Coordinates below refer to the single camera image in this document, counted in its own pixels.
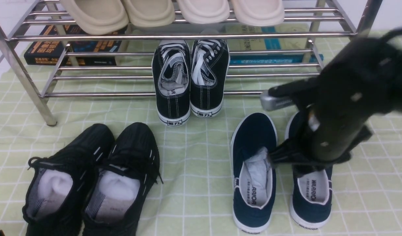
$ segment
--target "grid pattern fabric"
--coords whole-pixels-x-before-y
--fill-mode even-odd
[[[327,63],[347,39],[318,39]],[[127,60],[128,65],[149,65],[151,58]],[[27,66],[42,88],[52,67]],[[268,89],[292,81],[232,79],[226,90]],[[59,82],[56,91],[154,91],[151,81]],[[0,229],[8,236],[23,236],[26,224],[21,207],[33,177],[27,161],[46,157],[72,141],[94,123],[108,125],[115,136],[133,122],[147,123],[159,145],[164,184],[154,185],[144,205],[139,236],[239,236],[231,215],[232,179],[229,143],[238,123],[252,112],[262,112],[258,97],[225,97],[222,112],[213,119],[191,116],[181,127],[165,127],[157,117],[154,97],[134,99],[49,100],[58,119],[44,124],[12,71],[0,81]],[[270,112],[279,139],[294,107]],[[293,189],[291,169],[277,169],[276,201],[268,236],[402,236],[402,115],[389,114],[369,121],[374,136],[354,149],[354,158],[334,167],[333,211],[320,230],[305,230],[289,216]]]

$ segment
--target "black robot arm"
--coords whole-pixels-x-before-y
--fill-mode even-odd
[[[402,50],[390,45],[402,29],[382,38],[355,38],[319,76],[270,88],[265,110],[295,104],[303,124],[297,135],[269,153],[271,163],[291,164],[298,176],[350,160],[371,137],[375,114],[402,112]]]

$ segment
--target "shoe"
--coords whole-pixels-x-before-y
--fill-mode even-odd
[[[114,136],[106,125],[94,124],[51,157],[33,157],[35,176],[22,208],[27,236],[75,236],[80,210],[95,181],[95,165],[108,157]]]
[[[121,0],[60,0],[60,4],[78,26],[91,35],[112,33],[129,23]]]
[[[145,198],[160,176],[159,166],[150,128],[143,123],[128,126],[99,167],[99,179],[85,203],[83,236],[135,236]]]
[[[288,123],[286,139],[296,134],[301,115],[296,113]],[[294,177],[294,191],[290,202],[290,215],[301,227],[311,230],[324,226],[332,207],[332,167]]]
[[[191,110],[201,118],[214,117],[223,105],[228,45],[221,39],[195,40],[192,56]]]
[[[233,219],[244,232],[260,233],[271,221],[276,175],[270,167],[268,151],[277,143],[275,126],[263,113],[247,116],[231,138]]]
[[[231,0],[237,21],[254,27],[279,25],[284,21],[282,0]]]
[[[182,16],[192,24],[213,24],[230,16],[227,0],[177,0]]]
[[[183,125],[189,109],[189,46],[184,40],[163,40],[151,62],[157,113],[167,126]]]
[[[129,20],[137,27],[160,27],[175,20],[171,0],[122,0]]]

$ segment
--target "metal shoe rack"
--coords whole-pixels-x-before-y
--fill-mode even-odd
[[[323,62],[318,56],[319,53],[314,44],[318,37],[349,37],[352,39],[357,33],[368,33],[373,25],[374,19],[381,6],[382,0],[367,0],[362,18],[358,27],[355,28],[345,11],[337,0],[316,0],[314,8],[291,8],[285,9],[285,22],[311,22],[310,30],[306,32],[291,33],[258,33],[258,34],[178,34],[178,35],[114,35],[114,36],[90,36],[90,35],[66,35],[62,25],[75,24],[74,20],[63,19],[63,16],[69,16],[67,12],[58,10],[58,0],[36,0],[23,18],[18,22],[14,30],[6,35],[0,27],[0,50],[3,56],[16,73],[19,81],[24,86],[26,92],[32,99],[33,103],[39,110],[43,119],[49,126],[57,124],[56,118],[52,115],[47,106],[48,99],[51,97],[141,97],[154,96],[153,91],[147,92],[54,92],[54,87],[58,81],[77,81],[77,80],[152,80],[151,76],[96,76],[92,75],[95,71],[105,70],[151,70],[150,66],[79,66],[76,57],[94,57],[94,56],[153,56],[154,52],[73,52],[69,46],[70,41],[96,41],[96,40],[162,40],[162,39],[243,39],[243,38],[307,38],[305,49],[300,50],[268,50],[268,51],[249,51],[249,52],[231,52],[231,55],[241,55],[248,53],[249,55],[263,54],[304,54],[302,63],[286,63],[286,64],[266,64],[266,65],[231,65],[227,79],[253,79],[253,78],[293,78],[293,77],[310,77],[317,76],[318,71],[323,68]],[[291,16],[297,14],[309,13],[310,16]],[[188,22],[182,18],[180,11],[176,10],[176,20],[174,24],[187,24]],[[50,19],[36,19],[37,17],[50,17]],[[336,21],[342,26],[343,31],[319,31],[319,24],[323,21]],[[224,23],[237,22],[234,14]],[[26,32],[34,25],[56,25],[58,35],[48,36],[29,36]],[[48,82],[44,89],[39,92],[36,88],[33,78],[30,77],[24,64],[21,62],[19,55],[15,52],[18,42],[37,42],[37,41],[62,41],[65,49],[54,67],[54,71],[48,78]],[[311,55],[317,55],[317,63],[309,63]],[[72,66],[61,66],[64,58],[69,57]],[[316,68],[316,72],[302,73],[270,73],[275,68]],[[265,69],[268,73],[257,74],[240,74],[239,69]],[[65,76],[65,71],[82,71],[86,70],[87,75],[82,76]],[[225,91],[226,95],[257,95],[262,91]]]

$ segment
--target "blue canvas shoe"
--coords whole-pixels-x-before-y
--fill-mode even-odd
[[[296,134],[301,123],[300,113],[291,117],[285,138]],[[290,215],[301,227],[316,230],[330,218],[332,207],[332,167],[316,171],[301,178],[294,177],[294,191]]]
[[[233,219],[244,232],[260,233],[271,221],[276,176],[267,154],[277,143],[275,126],[263,113],[243,119],[231,138]]]

